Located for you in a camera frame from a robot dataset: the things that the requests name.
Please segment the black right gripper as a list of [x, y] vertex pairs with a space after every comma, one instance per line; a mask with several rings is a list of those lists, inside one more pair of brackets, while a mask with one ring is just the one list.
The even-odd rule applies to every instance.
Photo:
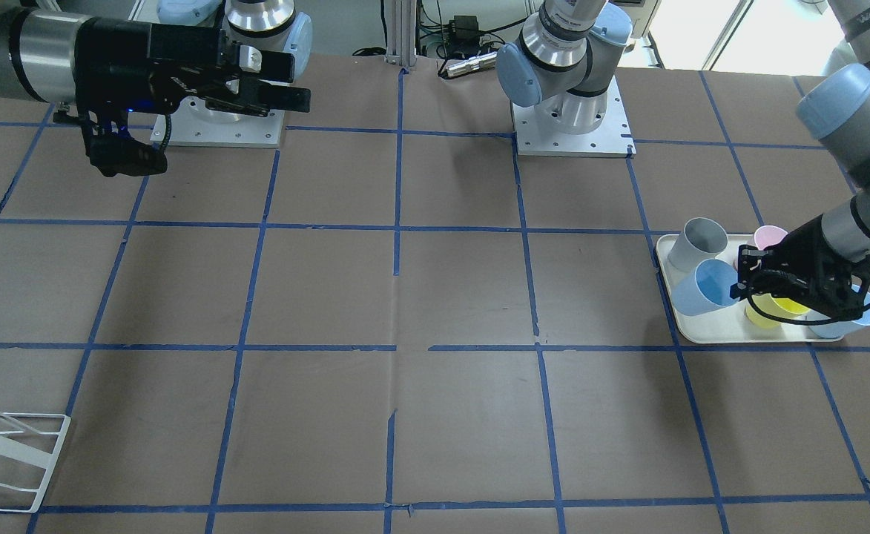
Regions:
[[294, 81], [291, 53], [259, 50], [212, 27], [93, 17], [76, 33], [73, 80], [75, 96], [58, 103], [53, 121], [81, 131], [85, 155], [107, 178], [167, 171], [169, 136], [157, 148], [137, 141], [132, 112], [169, 117], [184, 98], [201, 95], [212, 111], [252, 117], [312, 110], [309, 89], [272, 84]]

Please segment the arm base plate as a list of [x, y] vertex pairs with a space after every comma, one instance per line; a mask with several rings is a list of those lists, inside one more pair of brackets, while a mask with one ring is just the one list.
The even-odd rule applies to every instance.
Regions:
[[205, 100], [188, 97], [171, 114], [170, 146], [181, 148], [279, 148], [285, 112], [266, 117], [212, 111]]
[[563, 93], [539, 105], [510, 105], [517, 150], [525, 156], [625, 158], [636, 152], [616, 77], [594, 97]]

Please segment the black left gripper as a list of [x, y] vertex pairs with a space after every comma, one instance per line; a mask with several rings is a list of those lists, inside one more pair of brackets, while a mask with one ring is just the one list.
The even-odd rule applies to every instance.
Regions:
[[821, 220], [805, 223], [766, 249], [739, 247], [732, 264], [739, 273], [730, 287], [732, 300], [771, 294], [838, 321], [864, 314], [870, 253], [858, 261], [841, 257], [825, 239]]

